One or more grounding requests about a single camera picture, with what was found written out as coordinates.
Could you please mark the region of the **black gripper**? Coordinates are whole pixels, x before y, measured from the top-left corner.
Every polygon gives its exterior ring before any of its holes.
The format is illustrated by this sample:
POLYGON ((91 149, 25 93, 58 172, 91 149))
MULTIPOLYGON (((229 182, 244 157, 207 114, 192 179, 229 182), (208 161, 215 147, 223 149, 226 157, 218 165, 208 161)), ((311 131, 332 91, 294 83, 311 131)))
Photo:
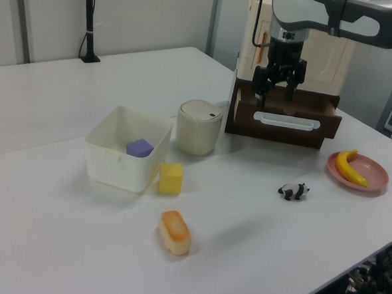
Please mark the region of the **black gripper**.
POLYGON ((270 38, 267 67, 257 66, 252 78, 252 90, 257 108, 264 108, 268 92, 274 87, 272 82, 286 81, 285 99, 292 101, 294 91, 303 84, 307 62, 301 59, 304 43, 286 42, 270 38))

